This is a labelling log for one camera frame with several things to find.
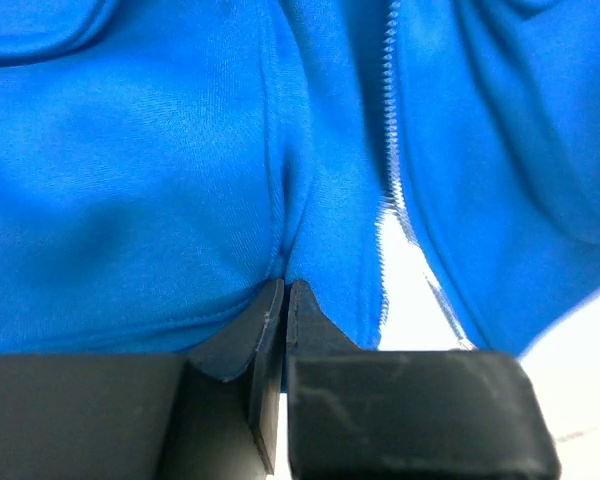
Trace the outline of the blue zip-up jacket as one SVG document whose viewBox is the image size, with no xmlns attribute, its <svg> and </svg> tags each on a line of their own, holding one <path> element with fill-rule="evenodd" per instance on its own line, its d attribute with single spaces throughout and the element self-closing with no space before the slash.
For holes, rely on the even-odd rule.
<svg viewBox="0 0 600 480">
<path fill-rule="evenodd" d="M 182 351 L 270 279 L 418 348 L 600 288 L 600 1 L 0 1 L 0 353 Z"/>
</svg>

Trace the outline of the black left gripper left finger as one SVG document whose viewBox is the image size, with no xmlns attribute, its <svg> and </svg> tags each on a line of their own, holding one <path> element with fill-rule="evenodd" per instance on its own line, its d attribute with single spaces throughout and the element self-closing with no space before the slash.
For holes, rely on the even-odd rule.
<svg viewBox="0 0 600 480">
<path fill-rule="evenodd" d="M 186 353 L 0 355 L 0 479 L 263 479 L 284 284 Z"/>
</svg>

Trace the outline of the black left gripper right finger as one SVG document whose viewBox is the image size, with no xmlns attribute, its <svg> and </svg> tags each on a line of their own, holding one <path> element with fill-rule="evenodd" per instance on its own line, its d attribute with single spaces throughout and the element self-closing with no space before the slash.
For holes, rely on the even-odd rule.
<svg viewBox="0 0 600 480">
<path fill-rule="evenodd" d="M 532 384 L 485 351 L 368 351 L 308 283 L 287 316 L 288 455 L 296 479 L 556 479 Z"/>
</svg>

